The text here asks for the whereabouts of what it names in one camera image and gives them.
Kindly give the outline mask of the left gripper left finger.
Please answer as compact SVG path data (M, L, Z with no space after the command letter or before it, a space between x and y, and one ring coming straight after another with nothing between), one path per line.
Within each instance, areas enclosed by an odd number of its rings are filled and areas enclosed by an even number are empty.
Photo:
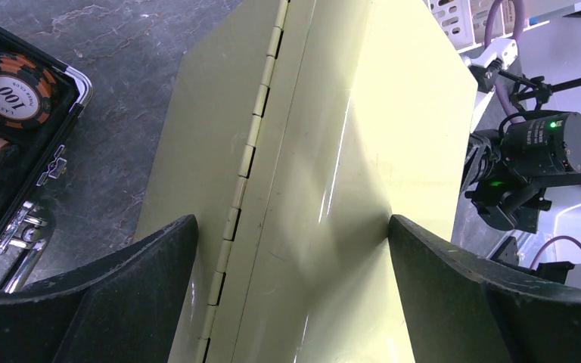
M0 362L165 362L195 261L183 216L75 270L0 292Z

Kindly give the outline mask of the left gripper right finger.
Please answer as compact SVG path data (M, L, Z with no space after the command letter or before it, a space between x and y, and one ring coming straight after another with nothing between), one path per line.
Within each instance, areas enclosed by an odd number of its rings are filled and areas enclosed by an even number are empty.
M581 362L581 289L457 247L404 216L390 257L417 362Z

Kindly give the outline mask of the green drawer cabinet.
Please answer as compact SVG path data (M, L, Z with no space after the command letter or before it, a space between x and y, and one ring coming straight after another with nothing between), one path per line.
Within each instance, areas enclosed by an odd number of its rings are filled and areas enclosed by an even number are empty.
M444 239L475 83L423 1L245 1L181 62L135 238L196 217L170 362L411 362L390 217Z

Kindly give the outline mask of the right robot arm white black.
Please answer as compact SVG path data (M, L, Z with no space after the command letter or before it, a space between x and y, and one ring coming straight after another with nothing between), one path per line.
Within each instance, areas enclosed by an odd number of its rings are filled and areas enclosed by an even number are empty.
M523 111L471 133L461 192L507 234L492 260L581 289L581 114Z

